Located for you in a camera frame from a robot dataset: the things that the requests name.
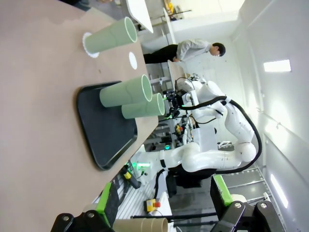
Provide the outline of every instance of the white coaster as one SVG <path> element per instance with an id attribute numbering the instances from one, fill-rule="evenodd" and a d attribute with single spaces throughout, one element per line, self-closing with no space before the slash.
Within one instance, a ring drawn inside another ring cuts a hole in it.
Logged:
<path id="1" fill-rule="evenodd" d="M 85 49 L 85 52 L 86 52 L 90 57 L 92 57 L 92 58 L 97 58 L 97 57 L 99 56 L 100 52 L 97 52 L 97 53 L 90 53 L 90 52 L 87 51 L 86 46 L 85 46 L 85 39 L 86 39 L 88 36 L 90 36 L 90 35 L 92 35 L 90 32 L 86 32 L 86 33 L 83 35 L 83 47 L 84 47 L 84 49 Z"/>
<path id="2" fill-rule="evenodd" d="M 137 69 L 137 60 L 133 52 L 129 52 L 129 60 L 133 69 Z"/>

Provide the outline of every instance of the green cup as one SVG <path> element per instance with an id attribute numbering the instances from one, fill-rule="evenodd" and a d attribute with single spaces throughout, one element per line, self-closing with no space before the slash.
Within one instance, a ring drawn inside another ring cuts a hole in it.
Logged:
<path id="1" fill-rule="evenodd" d="M 114 47 L 135 43 L 137 33 L 132 20 L 125 17 L 84 39 L 86 52 L 95 54 Z"/>
<path id="2" fill-rule="evenodd" d="M 120 82 L 100 91 L 100 100 L 105 107 L 150 102 L 153 91 L 146 75 Z"/>
<path id="3" fill-rule="evenodd" d="M 124 118 L 162 116 L 165 114 L 163 97 L 160 93 L 154 94 L 150 102 L 140 102 L 121 106 Z"/>

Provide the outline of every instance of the black tray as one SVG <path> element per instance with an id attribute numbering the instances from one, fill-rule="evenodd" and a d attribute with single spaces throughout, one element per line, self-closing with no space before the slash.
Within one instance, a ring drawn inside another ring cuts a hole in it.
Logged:
<path id="1" fill-rule="evenodd" d="M 121 106 L 105 108 L 99 98 L 102 88 L 118 82 L 85 86 L 77 94 L 77 111 L 90 153 L 100 169 L 110 169 L 136 141 L 134 119 L 125 119 Z"/>

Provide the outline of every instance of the person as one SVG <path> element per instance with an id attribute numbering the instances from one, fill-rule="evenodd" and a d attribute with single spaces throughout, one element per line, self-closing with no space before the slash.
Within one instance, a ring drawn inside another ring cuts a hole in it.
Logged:
<path id="1" fill-rule="evenodd" d="M 171 44 L 151 54 L 144 54 L 146 64 L 187 61 L 193 57 L 209 52 L 213 56 L 223 56 L 225 46 L 222 43 L 211 44 L 202 39 L 185 40 L 179 44 Z"/>

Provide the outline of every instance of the white circle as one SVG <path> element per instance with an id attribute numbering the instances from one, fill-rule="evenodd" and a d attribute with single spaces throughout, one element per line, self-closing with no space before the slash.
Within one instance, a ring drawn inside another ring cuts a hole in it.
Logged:
<path id="1" fill-rule="evenodd" d="M 133 69 L 137 69 L 137 60 L 133 52 L 129 52 L 129 60 Z"/>

